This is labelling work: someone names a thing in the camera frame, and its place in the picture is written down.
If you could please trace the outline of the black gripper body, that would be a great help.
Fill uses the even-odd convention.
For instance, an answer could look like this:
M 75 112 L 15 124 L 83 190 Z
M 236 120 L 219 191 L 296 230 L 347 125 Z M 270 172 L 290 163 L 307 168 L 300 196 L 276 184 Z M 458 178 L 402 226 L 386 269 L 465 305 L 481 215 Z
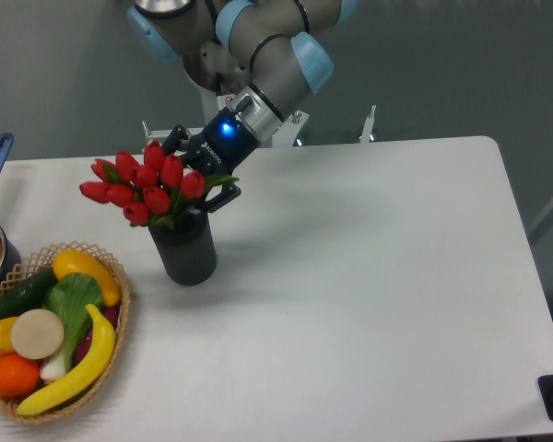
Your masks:
M 231 175 L 259 145 L 235 110 L 222 110 L 190 139 L 181 161 L 205 177 Z

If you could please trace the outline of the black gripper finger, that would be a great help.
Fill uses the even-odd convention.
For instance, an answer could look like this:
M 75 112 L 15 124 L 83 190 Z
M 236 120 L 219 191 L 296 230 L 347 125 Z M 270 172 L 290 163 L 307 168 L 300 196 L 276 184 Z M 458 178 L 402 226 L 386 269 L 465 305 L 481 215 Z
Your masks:
M 229 204 L 241 195 L 241 188 L 236 184 L 239 179 L 236 177 L 205 177 L 205 191 L 197 208 L 201 211 L 214 213 L 218 209 Z M 209 192 L 219 187 L 220 190 L 210 200 L 207 200 Z
M 166 156 L 179 152 L 180 157 L 191 159 L 192 155 L 189 154 L 191 138 L 191 132 L 184 126 L 177 124 L 165 138 L 161 144 L 161 148 Z

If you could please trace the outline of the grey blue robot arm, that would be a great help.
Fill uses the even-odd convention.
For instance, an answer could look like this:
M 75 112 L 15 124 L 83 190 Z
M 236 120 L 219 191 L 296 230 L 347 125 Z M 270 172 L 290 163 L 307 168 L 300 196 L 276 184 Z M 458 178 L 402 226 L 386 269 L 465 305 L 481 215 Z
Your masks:
M 135 1 L 128 21 L 147 51 L 170 62 L 217 43 L 248 81 L 188 139 L 182 161 L 204 177 L 231 175 L 332 75 L 314 38 L 341 24 L 356 1 Z

